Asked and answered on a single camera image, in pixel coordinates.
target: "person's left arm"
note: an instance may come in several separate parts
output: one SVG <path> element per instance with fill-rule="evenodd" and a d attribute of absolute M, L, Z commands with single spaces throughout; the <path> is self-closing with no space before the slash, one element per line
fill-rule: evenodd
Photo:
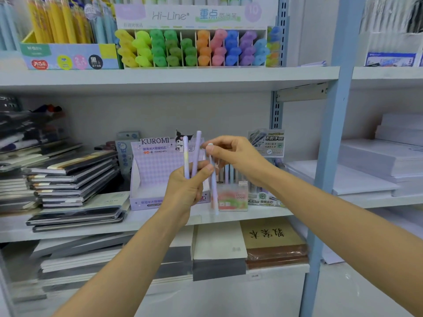
<path fill-rule="evenodd" d="M 203 181 L 214 171 L 208 161 L 184 178 L 183 168 L 169 177 L 159 210 L 101 271 L 91 278 L 52 317 L 133 317 L 189 210 L 203 193 Z"/>

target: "person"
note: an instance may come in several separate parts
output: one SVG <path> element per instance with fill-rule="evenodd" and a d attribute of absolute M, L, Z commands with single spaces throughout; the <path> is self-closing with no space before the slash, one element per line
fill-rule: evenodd
<path fill-rule="evenodd" d="M 423 316 L 423 240 L 377 215 L 302 181 L 266 161 L 244 137 L 221 136 L 203 144 L 254 185 L 263 187 L 357 272 L 415 316 Z M 169 177 L 161 207 L 100 272 L 53 317 L 133 317 L 203 181 L 214 171 L 208 161 L 184 178 Z"/>

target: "pink circle logo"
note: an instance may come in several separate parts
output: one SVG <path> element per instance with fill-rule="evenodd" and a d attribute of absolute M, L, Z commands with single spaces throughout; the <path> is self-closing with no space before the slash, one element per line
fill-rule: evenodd
<path fill-rule="evenodd" d="M 245 18 L 250 22 L 257 22 L 262 17 L 262 8 L 257 2 L 245 6 Z"/>
<path fill-rule="evenodd" d="M 81 54 L 74 56 L 73 62 L 75 63 L 75 67 L 79 70 L 85 70 L 88 67 L 86 58 Z"/>

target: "black circle logo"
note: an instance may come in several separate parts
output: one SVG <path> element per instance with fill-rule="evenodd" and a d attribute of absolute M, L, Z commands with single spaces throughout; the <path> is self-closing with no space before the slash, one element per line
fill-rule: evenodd
<path fill-rule="evenodd" d="M 97 54 L 93 54 L 88 58 L 88 63 L 93 69 L 100 70 L 103 68 L 103 59 Z"/>

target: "person's right arm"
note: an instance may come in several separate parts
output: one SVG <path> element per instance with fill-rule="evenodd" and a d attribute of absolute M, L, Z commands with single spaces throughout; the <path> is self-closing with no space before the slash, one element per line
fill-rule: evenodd
<path fill-rule="evenodd" d="M 357 272 L 411 314 L 423 316 L 423 240 L 278 169 L 247 138 L 222 136 L 203 148 L 221 160 L 219 167 L 231 164 L 273 193 Z"/>

